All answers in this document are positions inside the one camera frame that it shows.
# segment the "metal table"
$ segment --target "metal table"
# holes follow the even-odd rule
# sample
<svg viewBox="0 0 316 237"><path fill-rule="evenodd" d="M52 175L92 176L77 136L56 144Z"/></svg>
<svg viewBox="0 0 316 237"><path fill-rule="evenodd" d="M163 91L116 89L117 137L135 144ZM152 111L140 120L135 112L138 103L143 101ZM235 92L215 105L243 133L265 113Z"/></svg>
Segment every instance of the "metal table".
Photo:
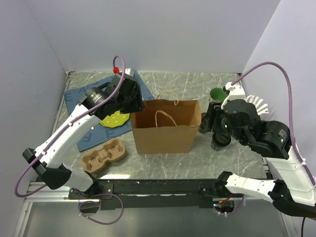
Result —
<svg viewBox="0 0 316 237"><path fill-rule="evenodd" d="M111 76L110 72L70 73L68 88L74 89ZM174 90L182 100L198 100L201 111L206 112L209 92L214 87L222 87L233 81L236 74L213 73L140 73L153 96L164 90ZM168 93L164 99L175 99ZM62 102L58 128L68 117L66 104ZM197 133L192 150L187 154L137 154L132 132L119 138L127 149L127 156L118 162L108 163L105 169L96 174L97 179L193 179L217 178L222 171L231 171L249 178L266 178L262 157L233 140L222 151L211 148L212 134ZM74 147L65 159L67 165L83 170L80 153Z"/></svg>

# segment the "white fan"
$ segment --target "white fan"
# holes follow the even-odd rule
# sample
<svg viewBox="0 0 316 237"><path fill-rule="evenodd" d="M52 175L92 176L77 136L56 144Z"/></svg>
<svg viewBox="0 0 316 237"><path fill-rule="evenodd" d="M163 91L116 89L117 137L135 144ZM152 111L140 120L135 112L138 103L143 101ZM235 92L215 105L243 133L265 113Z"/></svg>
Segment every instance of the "white fan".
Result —
<svg viewBox="0 0 316 237"><path fill-rule="evenodd" d="M258 96L255 97L254 95L249 95L246 98L246 102L252 103L256 106L258 115L269 113L269 109L267 108L268 104L263 104L260 106L260 104L263 102L263 99L260 99Z"/></svg>

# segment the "bag handle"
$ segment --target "bag handle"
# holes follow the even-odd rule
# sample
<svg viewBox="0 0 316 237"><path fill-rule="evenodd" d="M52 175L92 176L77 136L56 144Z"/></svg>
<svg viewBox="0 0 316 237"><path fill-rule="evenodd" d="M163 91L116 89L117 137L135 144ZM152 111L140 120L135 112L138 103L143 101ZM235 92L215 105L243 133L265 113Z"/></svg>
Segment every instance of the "bag handle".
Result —
<svg viewBox="0 0 316 237"><path fill-rule="evenodd" d="M161 94L166 93L166 92L172 92L172 93L176 94L176 96L177 96L177 102L174 101L174 105L179 104L179 94L178 94L177 92L173 91L173 90L164 90L164 91L160 92L160 93L158 94L156 100L160 97Z"/></svg>
<svg viewBox="0 0 316 237"><path fill-rule="evenodd" d="M174 121L174 119L169 115L167 114L165 111L162 111L162 110L157 110L156 111L156 114L155 114L155 122L156 122L156 127L158 127L157 125L157 114L158 113L162 113L163 115L167 116L168 118L171 119L171 121L173 122L173 124L177 127L178 125L176 124L176 122Z"/></svg>

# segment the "blue mat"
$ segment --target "blue mat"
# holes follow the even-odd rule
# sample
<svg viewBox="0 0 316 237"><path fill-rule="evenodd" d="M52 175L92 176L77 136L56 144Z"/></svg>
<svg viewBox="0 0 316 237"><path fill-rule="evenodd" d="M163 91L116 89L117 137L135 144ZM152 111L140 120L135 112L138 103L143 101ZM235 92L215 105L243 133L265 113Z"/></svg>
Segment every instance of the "blue mat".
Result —
<svg viewBox="0 0 316 237"><path fill-rule="evenodd" d="M147 86L144 84L137 72L134 72L134 77L137 79L137 82L140 85L142 96L144 100L154 100L155 98L148 90ZM102 79L95 83L89 84L85 87L67 90L64 92L65 102L68 110L68 114L71 114L75 106L78 104L78 101L84 96L86 91L92 87L97 87L103 83L109 82L113 79L114 76ZM128 120L124 125L116 128L104 127L101 124L98 124L94 127L93 130L87 132L86 135L77 143L78 149L80 152L87 150L91 147L104 143L112 138L118 137L124 133L127 133L132 130L130 125L130 120Z"/></svg>

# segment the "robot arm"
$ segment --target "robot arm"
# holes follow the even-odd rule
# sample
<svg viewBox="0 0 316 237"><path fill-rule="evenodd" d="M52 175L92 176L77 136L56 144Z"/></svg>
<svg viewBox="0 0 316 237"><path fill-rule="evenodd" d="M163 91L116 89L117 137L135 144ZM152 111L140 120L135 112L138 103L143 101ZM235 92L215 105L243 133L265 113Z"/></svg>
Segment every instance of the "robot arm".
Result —
<svg viewBox="0 0 316 237"><path fill-rule="evenodd" d="M228 96L223 103L210 103L202 121L204 131L214 132L218 146L230 142L224 135L249 146L266 157L282 180L256 180L224 171L217 189L226 197L233 193L264 199L291 216L316 217L315 185L306 173L306 163L300 163L293 151L289 128L279 121L261 120L255 105L245 101L241 86L228 83L224 91Z"/></svg>
<svg viewBox="0 0 316 237"><path fill-rule="evenodd" d="M48 140L35 150L26 149L24 151L23 157L28 163L41 155L41 158L33 165L33 169L51 189L68 186L80 191L87 191L92 186L94 183L92 176L85 172L76 171L63 163L65 155L106 116L118 110L122 113L134 113L144 109L141 90L133 76L133 70L131 68L126 69L124 81L117 93L97 110L72 123L71 121L74 118L86 113L108 98L117 87L121 75L117 73L111 82L89 89L68 119ZM65 130L63 136L58 137L61 130ZM48 150L44 151L47 144L52 141L54 143Z"/></svg>

